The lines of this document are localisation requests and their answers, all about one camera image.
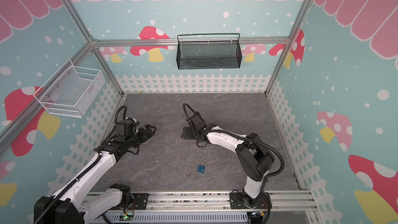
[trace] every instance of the black mounting bracket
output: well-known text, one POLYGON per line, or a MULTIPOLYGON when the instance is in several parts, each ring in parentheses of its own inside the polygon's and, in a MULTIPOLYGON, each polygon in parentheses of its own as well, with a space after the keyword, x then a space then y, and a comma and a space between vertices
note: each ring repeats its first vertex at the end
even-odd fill
POLYGON ((245 201, 243 200, 243 194, 241 192, 232 192, 229 193, 229 203, 231 205, 231 209, 244 209, 244 208, 258 208, 258 209, 271 209, 271 206, 265 206, 264 202, 271 202, 269 200, 269 193, 267 192, 261 192, 260 197, 257 199, 257 201, 253 204, 253 206, 247 206, 245 201))

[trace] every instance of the red mushroom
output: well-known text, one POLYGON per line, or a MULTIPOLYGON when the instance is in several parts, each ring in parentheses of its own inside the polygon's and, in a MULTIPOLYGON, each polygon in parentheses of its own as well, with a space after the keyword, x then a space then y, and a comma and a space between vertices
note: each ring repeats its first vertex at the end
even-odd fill
MULTIPOLYGON (((146 26, 142 29, 141 33, 138 36, 138 39, 170 39, 168 35, 166 35, 163 31, 158 28, 152 26, 146 26)), ((140 56, 149 53, 149 61, 150 62, 161 62, 164 57, 160 53, 160 48, 165 48, 169 50, 173 50, 175 46, 140 46, 140 47, 132 47, 130 49, 130 53, 134 56, 140 56)))
POLYGON ((375 224, 398 220, 398 173, 366 158, 351 155, 348 164, 371 191, 354 191, 366 216, 375 224))
MULTIPOLYGON (((296 41, 293 43, 293 47, 290 50, 289 54, 287 55, 286 61, 284 63, 284 66, 289 69, 290 68, 290 62, 292 60, 292 58, 295 58, 296 61, 296 65, 300 66, 301 62, 302 62, 302 58, 304 55, 304 32, 302 30, 300 30, 300 32, 298 33, 298 36, 296 38, 296 41)), ((283 44, 277 44, 274 47, 271 48, 271 50, 269 51, 269 54, 272 56, 276 56, 278 54, 281 54, 283 50, 283 44)))
MULTIPOLYGON (((38 89, 39 87, 23 87, 7 95, 4 99, 7 120, 3 121, 3 125, 7 125, 17 117, 26 105, 34 99, 33 93, 38 89)), ((17 157, 26 155, 32 149, 37 130, 41 131, 47 139, 52 139, 60 125, 61 119, 59 117, 50 115, 42 108, 11 143, 14 155, 17 157)))
POLYGON ((241 48, 242 54, 246 55, 244 62, 254 61, 254 53, 265 54, 266 47, 264 44, 247 44, 241 48))
POLYGON ((101 47, 99 50, 101 51, 105 60, 109 61, 109 57, 111 57, 111 61, 113 63, 122 62, 122 59, 120 59, 118 54, 127 55, 127 51, 123 47, 101 47))
POLYGON ((323 140, 330 143, 336 136, 341 149, 347 151, 352 142, 352 127, 348 117, 333 112, 318 112, 318 120, 326 126, 319 130, 323 140))
MULTIPOLYGON (((0 162, 0 181, 15 167, 15 162, 0 162)), ((4 207, 17 191, 16 183, 0 183, 0 206, 4 207)))

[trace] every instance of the gray marble floor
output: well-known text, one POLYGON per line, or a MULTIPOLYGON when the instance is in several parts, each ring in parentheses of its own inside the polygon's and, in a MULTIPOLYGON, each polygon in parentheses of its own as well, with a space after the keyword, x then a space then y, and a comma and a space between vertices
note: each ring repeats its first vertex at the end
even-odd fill
MULTIPOLYGON (((143 143, 138 155, 125 154, 97 182, 92 191, 105 191, 114 183, 131 186, 132 191, 242 190, 246 183, 235 153, 212 144, 196 147, 196 141, 181 139, 187 127, 182 103, 201 113, 206 123, 238 134, 257 133, 281 152, 285 170, 271 177, 265 190, 297 190, 291 165, 263 93, 129 94, 125 101, 127 117, 140 127, 156 126, 155 136, 143 143), (204 174, 196 171, 206 162, 204 174)), ((279 168, 276 161, 271 171, 279 168)))

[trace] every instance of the blue padlock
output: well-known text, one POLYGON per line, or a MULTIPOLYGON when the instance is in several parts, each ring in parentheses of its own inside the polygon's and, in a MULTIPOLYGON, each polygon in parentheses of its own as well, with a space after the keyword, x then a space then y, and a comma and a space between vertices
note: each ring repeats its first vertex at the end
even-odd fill
POLYGON ((197 172, 204 174, 204 173, 205 173, 205 166, 206 166, 205 162, 201 162, 201 163, 199 164, 199 166, 198 166, 197 172))

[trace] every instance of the pink mushroom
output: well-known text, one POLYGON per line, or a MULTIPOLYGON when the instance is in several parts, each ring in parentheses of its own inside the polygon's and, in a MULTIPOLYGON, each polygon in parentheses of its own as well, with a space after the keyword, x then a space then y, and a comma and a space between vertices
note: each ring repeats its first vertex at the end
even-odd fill
MULTIPOLYGON (((289 54, 287 55, 286 61, 284 63, 284 66, 289 69, 290 68, 290 62, 292 60, 292 58, 295 58, 296 61, 296 65, 300 66, 301 62, 302 62, 302 58, 304 56, 304 32, 302 30, 300 30, 300 32, 298 33, 298 36, 296 38, 296 41, 293 43, 293 47, 290 50, 289 54)), ((272 56, 276 56, 282 53, 283 51, 283 44, 277 44, 274 47, 271 48, 271 50, 269 51, 269 54, 272 56)))
POLYGON ((242 54, 246 55, 244 62, 254 61, 254 54, 265 54, 266 46, 264 44, 247 44, 241 49, 242 54))
POLYGON ((318 112, 318 120, 326 127, 319 130, 323 140, 330 143, 333 137, 337 137, 340 147, 347 151, 352 142, 352 127, 347 116, 333 112, 318 112))
MULTIPOLYGON (((146 26, 142 29, 137 39, 170 39, 163 31, 152 26, 146 26)), ((173 50, 175 46, 139 46, 132 47, 130 53, 134 56, 140 56, 148 52, 150 62, 161 62, 164 57, 160 53, 160 48, 173 50)))
POLYGON ((398 173, 366 158, 351 155, 348 164, 371 191, 354 191, 366 216, 375 224, 398 220, 398 173))
POLYGON ((120 59, 118 54, 127 55, 127 51, 123 47, 101 47, 99 50, 105 60, 109 61, 109 57, 111 57, 111 61, 113 63, 122 62, 122 59, 120 59))

